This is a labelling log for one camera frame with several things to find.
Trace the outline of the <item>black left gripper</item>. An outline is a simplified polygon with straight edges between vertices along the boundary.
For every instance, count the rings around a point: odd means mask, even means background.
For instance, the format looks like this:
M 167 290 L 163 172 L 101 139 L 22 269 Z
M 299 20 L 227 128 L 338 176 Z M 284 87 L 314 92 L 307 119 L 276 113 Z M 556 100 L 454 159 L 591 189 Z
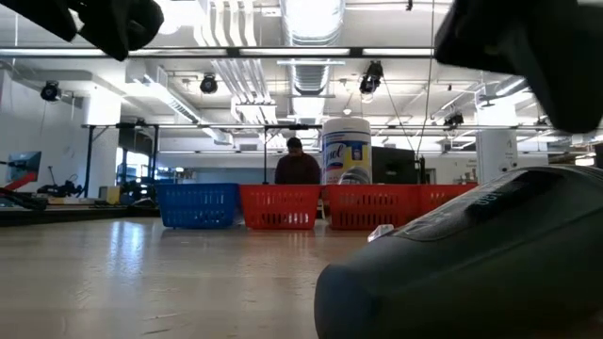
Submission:
M 164 24 L 155 0 L 70 0 L 83 23 L 78 34 L 117 60 L 149 44 Z

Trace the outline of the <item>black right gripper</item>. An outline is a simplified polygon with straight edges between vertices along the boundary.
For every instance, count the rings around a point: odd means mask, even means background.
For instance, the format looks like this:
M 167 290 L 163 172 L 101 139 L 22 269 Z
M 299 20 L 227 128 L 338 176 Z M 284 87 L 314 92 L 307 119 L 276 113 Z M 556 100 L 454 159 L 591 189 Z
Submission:
M 454 0 L 434 57 L 524 77 L 564 132 L 592 132 L 603 121 L 603 2 Z

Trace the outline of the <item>dark disposable razor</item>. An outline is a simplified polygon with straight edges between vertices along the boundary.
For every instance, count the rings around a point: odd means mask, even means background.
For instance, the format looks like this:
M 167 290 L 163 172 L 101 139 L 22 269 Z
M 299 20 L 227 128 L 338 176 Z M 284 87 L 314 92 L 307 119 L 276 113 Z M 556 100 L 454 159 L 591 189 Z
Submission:
M 367 241 L 372 242 L 372 241 L 388 234 L 389 232 L 393 231 L 394 229 L 395 229 L 395 227 L 392 224 L 379 225 L 370 233 L 370 235 L 367 237 Z

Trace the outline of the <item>white pillar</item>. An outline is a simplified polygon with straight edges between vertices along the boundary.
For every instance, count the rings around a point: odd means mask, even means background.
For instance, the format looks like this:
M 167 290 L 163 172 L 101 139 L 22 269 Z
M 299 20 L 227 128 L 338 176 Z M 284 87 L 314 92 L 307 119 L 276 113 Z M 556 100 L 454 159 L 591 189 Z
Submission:
M 487 182 L 515 169 L 517 140 L 514 130 L 482 130 L 476 136 L 478 179 Z

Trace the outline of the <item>computer monitor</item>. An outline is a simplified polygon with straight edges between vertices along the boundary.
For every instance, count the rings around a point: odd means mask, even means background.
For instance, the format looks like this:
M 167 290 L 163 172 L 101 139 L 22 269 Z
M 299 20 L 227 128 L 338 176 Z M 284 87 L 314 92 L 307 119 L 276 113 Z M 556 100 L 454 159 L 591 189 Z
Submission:
M 8 156 L 6 179 L 15 182 L 32 174 L 33 181 L 38 180 L 41 165 L 41 152 L 11 153 Z

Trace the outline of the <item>red plastic basket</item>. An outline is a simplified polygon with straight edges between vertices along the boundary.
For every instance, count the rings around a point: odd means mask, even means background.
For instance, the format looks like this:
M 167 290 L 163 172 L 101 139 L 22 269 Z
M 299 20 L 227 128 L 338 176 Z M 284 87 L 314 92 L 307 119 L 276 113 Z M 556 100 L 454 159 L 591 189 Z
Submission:
M 403 226 L 418 215 L 419 192 L 418 185 L 326 186 L 330 226 L 338 231 Z
M 241 185 L 245 225 L 253 230 L 311 230 L 320 185 Z
M 467 185 L 419 185 L 417 189 L 417 214 L 425 215 L 444 203 L 465 194 L 477 187 L 477 184 Z

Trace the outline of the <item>black box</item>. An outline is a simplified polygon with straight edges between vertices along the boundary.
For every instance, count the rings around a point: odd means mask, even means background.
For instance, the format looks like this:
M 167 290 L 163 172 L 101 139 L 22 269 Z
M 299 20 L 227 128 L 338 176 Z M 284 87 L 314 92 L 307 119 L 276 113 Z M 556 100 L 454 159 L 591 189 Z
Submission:
M 374 184 L 414 185 L 417 183 L 414 151 L 373 147 L 371 161 Z

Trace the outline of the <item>blue plastic basket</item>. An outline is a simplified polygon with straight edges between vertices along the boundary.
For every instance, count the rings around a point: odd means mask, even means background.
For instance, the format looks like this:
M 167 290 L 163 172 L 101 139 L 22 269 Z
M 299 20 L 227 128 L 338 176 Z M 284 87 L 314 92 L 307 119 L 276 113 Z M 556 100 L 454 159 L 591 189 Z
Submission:
M 162 184 L 160 216 L 173 229 L 227 229 L 242 217 L 238 184 Z

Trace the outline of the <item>white Lysol wipes canister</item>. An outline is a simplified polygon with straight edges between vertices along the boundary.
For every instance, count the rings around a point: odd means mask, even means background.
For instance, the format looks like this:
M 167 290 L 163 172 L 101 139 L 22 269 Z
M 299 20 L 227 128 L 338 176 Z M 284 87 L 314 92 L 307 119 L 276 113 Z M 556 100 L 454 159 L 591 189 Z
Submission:
M 347 169 L 365 168 L 371 177 L 370 123 L 359 118 L 330 119 L 322 125 L 322 183 L 338 184 Z

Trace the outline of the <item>person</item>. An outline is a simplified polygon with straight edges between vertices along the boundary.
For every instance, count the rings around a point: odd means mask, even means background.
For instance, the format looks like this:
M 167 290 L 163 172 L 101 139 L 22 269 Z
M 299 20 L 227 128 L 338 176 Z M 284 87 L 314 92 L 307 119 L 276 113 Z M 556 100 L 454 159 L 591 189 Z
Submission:
M 291 137 L 286 147 L 288 154 L 282 157 L 276 166 L 274 183 L 276 185 L 319 185 L 321 171 L 317 160 L 302 148 L 297 137 Z

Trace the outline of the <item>black background workstation frame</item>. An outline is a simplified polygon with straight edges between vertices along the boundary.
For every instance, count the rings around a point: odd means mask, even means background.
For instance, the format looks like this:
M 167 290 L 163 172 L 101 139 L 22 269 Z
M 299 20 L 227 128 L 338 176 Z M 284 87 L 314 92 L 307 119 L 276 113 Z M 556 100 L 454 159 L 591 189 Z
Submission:
M 93 153 L 93 143 L 96 137 L 99 137 L 103 134 L 107 129 L 144 129 L 144 128 L 152 128 L 154 130 L 153 134 L 153 148 L 152 148 L 152 175 L 155 175 L 155 166 L 156 166 L 156 156 L 159 153 L 159 132 L 162 129 L 209 129 L 212 130 L 259 130 L 263 132 L 263 135 L 266 137 L 268 135 L 269 130 L 277 129 L 277 130 L 290 130 L 290 131 L 301 131 L 301 130 L 320 130 L 322 128 L 321 124 L 156 124 L 156 123 L 130 123 L 130 122 L 119 122 L 116 124 L 82 124 L 82 128 L 88 130 L 88 140 L 87 140 L 87 159 L 86 159 L 86 171 L 85 171 L 85 180 L 84 180 L 84 188 L 85 193 L 84 196 L 88 197 L 90 192 L 90 172 L 91 172 L 91 163 L 92 163 L 92 153 Z

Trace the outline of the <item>black overhead frame bar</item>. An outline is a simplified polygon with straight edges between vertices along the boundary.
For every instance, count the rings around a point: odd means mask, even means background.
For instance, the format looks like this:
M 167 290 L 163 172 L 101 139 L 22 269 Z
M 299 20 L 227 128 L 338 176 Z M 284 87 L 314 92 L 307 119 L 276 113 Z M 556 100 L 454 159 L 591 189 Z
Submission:
M 161 47 L 140 49 L 130 58 L 430 58 L 432 48 L 365 47 Z M 6 58 L 109 58 L 93 48 L 0 47 Z

